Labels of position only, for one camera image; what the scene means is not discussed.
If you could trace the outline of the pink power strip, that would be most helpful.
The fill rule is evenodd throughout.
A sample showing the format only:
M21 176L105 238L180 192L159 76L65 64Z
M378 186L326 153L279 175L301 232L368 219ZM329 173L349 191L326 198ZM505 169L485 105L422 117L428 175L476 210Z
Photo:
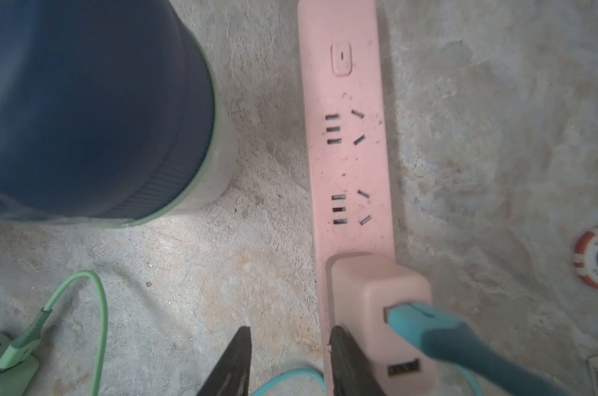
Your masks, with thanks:
M326 392L333 394L330 266L394 259L380 41L373 1L301 1L300 67Z

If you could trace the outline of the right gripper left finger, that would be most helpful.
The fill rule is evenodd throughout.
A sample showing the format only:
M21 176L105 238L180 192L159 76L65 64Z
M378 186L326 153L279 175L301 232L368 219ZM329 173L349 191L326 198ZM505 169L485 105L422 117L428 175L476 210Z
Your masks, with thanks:
M198 391L198 396L246 396L252 358L250 327L240 327Z

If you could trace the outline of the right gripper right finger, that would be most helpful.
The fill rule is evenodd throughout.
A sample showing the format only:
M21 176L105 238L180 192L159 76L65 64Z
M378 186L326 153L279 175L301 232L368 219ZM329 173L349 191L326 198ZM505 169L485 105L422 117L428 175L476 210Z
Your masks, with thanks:
M332 328L330 346L335 396L385 396L360 346L345 328Z

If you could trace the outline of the pink USB charger adapter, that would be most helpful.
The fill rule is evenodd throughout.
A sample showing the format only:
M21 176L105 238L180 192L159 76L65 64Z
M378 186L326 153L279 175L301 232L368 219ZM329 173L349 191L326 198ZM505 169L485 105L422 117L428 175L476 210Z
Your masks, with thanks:
M347 330L370 373L388 395L424 395L437 384L437 364L387 323L397 305L432 303L426 277L376 254L334 257L330 266L330 323Z

